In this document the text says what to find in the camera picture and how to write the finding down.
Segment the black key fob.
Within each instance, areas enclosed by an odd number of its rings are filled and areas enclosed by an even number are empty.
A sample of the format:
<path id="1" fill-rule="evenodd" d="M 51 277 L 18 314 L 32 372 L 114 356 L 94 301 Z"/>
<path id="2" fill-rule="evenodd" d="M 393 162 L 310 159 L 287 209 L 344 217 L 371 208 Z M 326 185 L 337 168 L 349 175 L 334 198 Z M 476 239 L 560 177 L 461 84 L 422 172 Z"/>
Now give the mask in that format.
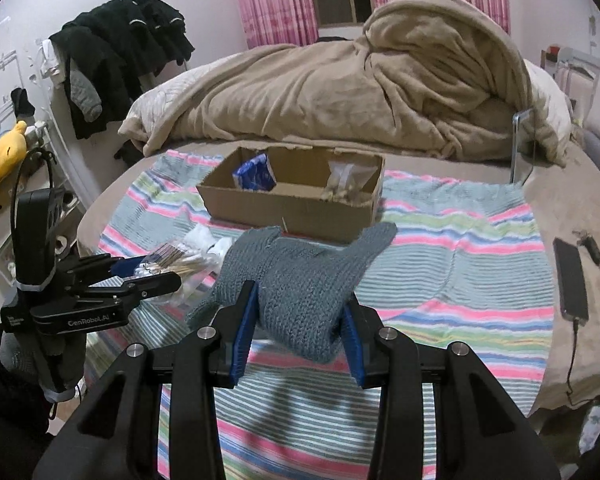
<path id="1" fill-rule="evenodd" d="M 598 246 L 594 236 L 585 230 L 574 230 L 573 234 L 577 239 L 577 245 L 584 247 L 592 261 L 600 268 L 600 246 Z"/>

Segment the clear bag of nuts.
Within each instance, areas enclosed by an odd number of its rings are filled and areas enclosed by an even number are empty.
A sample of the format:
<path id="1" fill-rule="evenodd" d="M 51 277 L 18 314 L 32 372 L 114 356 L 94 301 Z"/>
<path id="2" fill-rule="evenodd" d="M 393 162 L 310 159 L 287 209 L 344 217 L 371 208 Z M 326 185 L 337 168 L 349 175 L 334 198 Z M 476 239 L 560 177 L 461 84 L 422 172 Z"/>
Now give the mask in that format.
<path id="1" fill-rule="evenodd" d="M 370 193 L 364 191 L 364 186 L 370 182 L 375 168 L 354 162 L 328 162 L 330 175 L 321 194 L 326 202 L 358 205 L 370 199 Z"/>

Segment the blue snack packet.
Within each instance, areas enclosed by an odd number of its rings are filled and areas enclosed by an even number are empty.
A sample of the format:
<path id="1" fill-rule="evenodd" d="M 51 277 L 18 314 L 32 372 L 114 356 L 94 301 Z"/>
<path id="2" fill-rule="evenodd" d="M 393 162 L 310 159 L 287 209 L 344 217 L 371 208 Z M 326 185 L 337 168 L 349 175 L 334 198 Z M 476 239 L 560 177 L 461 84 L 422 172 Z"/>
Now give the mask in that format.
<path id="1" fill-rule="evenodd" d="M 244 191 L 270 192 L 277 184 L 266 153 L 257 154 L 243 162 L 232 176 L 236 188 Z"/>

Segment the grey-blue knitted glove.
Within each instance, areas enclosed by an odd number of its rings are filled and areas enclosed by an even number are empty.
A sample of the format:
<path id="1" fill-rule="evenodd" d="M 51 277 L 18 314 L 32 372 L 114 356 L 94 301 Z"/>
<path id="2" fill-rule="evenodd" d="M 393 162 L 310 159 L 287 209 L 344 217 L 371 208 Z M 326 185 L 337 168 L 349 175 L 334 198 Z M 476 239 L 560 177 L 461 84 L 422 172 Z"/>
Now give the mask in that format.
<path id="1" fill-rule="evenodd" d="M 278 226 L 242 233 L 227 251 L 211 288 L 186 316 L 190 330 L 234 304 L 246 281 L 258 286 L 259 324 L 288 351 L 325 364 L 339 349 L 338 323 L 355 287 L 398 229 L 376 223 L 343 248 L 285 236 Z"/>

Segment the yellow plush toy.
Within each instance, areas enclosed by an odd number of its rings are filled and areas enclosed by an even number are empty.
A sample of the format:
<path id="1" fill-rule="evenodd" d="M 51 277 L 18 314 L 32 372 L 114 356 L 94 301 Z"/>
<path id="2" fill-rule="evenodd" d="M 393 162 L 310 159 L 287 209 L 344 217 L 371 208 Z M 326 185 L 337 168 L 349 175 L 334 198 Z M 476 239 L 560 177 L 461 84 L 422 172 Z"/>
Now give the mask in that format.
<path id="1" fill-rule="evenodd" d="M 18 166 L 27 155 L 27 123 L 16 122 L 14 128 L 0 137 L 0 182 Z"/>

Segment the beige fleece blanket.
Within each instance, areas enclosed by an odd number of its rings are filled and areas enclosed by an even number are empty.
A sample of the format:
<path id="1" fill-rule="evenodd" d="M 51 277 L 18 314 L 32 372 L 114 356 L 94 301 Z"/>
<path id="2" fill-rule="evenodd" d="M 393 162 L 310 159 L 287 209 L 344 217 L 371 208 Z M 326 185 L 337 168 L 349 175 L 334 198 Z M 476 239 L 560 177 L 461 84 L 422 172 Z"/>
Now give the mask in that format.
<path id="1" fill-rule="evenodd" d="M 119 132 L 145 155 L 180 139 L 352 142 L 462 162 L 506 159 L 534 108 L 524 58 L 464 0 L 391 0 L 353 40 L 256 47 L 143 93 Z M 553 164 L 568 138 L 539 128 Z"/>

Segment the black hanging clothes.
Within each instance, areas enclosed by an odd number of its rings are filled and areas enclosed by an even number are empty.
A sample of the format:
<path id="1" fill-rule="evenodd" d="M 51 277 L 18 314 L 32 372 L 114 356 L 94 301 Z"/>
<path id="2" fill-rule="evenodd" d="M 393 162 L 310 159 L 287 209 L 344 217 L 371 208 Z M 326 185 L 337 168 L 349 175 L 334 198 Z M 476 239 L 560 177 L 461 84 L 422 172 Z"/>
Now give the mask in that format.
<path id="1" fill-rule="evenodd" d="M 124 119 L 142 94 L 140 78 L 182 65 L 195 51 L 184 15 L 162 0 L 110 0 L 50 36 L 65 62 L 74 134 L 85 140 Z"/>

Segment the cotton swab pack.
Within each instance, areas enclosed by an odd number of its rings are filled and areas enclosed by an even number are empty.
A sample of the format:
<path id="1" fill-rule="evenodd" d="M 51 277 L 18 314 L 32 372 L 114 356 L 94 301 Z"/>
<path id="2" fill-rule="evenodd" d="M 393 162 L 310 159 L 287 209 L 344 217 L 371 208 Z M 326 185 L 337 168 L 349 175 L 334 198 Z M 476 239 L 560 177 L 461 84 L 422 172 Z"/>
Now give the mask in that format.
<path id="1" fill-rule="evenodd" d="M 189 246 L 184 242 L 170 242 L 159 246 L 150 254 L 140 258 L 132 272 L 133 278 L 147 278 L 166 272 L 174 272 L 188 278 L 215 267 L 216 259 L 206 248 Z"/>

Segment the pink curtain left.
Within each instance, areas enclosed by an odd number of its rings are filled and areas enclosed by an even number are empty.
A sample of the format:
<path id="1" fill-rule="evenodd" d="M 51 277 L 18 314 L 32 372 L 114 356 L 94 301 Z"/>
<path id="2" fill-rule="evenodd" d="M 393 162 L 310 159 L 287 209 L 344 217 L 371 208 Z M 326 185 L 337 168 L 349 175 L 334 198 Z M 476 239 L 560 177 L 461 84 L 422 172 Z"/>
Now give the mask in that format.
<path id="1" fill-rule="evenodd" d="M 249 49 L 271 44 L 307 46 L 318 38 L 313 0 L 238 0 Z"/>

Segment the brown cardboard box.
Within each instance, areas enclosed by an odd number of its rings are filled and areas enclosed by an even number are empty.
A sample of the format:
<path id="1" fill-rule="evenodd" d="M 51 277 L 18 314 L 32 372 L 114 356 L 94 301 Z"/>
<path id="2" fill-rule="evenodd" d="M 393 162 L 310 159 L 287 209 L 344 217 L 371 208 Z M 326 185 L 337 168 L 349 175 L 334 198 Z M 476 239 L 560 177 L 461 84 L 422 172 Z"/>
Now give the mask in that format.
<path id="1" fill-rule="evenodd" d="M 248 191 L 234 172 L 260 154 L 268 156 L 275 184 Z M 326 196 L 335 168 L 361 168 L 352 198 Z M 385 159 L 340 148 L 235 148 L 197 185 L 210 216 L 243 226 L 280 226 L 292 235 L 349 243 L 372 226 L 378 213 Z"/>

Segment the white quilt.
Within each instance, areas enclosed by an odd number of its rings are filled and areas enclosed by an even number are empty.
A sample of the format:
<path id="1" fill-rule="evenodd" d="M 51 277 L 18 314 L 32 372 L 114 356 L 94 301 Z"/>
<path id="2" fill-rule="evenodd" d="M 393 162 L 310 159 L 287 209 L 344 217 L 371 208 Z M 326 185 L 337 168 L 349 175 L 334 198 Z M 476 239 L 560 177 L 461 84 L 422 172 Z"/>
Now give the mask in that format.
<path id="1" fill-rule="evenodd" d="M 559 88 L 554 78 L 540 66 L 524 59 L 527 67 L 532 90 L 532 99 L 539 123 L 543 128 L 553 133 L 558 140 L 568 138 L 571 131 L 571 114 L 568 99 Z"/>

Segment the black smartphone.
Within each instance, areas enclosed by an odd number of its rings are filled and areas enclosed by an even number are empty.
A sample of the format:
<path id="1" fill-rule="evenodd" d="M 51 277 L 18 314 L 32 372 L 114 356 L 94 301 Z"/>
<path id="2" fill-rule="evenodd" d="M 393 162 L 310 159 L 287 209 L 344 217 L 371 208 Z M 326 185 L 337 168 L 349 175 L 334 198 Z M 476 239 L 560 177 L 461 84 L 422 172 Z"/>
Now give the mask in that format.
<path id="1" fill-rule="evenodd" d="M 553 240 L 553 248 L 562 317 L 584 325 L 588 322 L 588 294 L 579 249 L 559 237 Z"/>

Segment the striped pastel towel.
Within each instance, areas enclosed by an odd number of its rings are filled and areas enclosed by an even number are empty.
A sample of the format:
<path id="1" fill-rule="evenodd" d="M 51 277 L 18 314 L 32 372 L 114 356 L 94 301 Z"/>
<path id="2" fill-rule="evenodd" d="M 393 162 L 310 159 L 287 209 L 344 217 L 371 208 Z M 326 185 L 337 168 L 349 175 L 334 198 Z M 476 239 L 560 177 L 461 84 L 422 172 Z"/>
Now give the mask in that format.
<path id="1" fill-rule="evenodd" d="M 139 162 L 87 211 L 80 249 L 143 255 L 200 224 L 238 237 L 242 228 L 213 220 L 197 190 L 219 162 L 176 151 Z M 380 216 L 398 232 L 358 284 L 358 300 L 419 344 L 466 342 L 529 414 L 550 353 L 554 283 L 521 189 L 389 170 Z M 225 473 L 363 479 L 378 403 L 345 359 L 314 364 L 257 339 L 238 386 L 215 393 Z"/>

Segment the white socks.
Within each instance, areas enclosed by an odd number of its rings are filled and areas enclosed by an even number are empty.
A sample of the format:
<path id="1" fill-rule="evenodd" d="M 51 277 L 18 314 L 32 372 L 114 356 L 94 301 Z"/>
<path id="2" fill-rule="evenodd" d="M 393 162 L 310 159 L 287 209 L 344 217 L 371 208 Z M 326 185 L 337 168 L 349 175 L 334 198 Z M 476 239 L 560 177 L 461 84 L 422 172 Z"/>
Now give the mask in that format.
<path id="1" fill-rule="evenodd" d="M 196 295 L 198 289 L 201 288 L 207 278 L 210 278 L 212 274 L 218 273 L 221 270 L 223 260 L 228 250 L 234 244 L 234 238 L 229 236 L 216 237 L 212 234 L 208 226 L 198 223 L 180 242 L 184 242 L 189 246 L 206 248 L 210 255 L 215 256 L 216 263 L 212 270 L 202 271 L 188 278 L 180 277 L 181 287 L 170 298 L 170 305 L 172 307 L 181 307 L 183 304 L 186 304 L 187 301 Z"/>

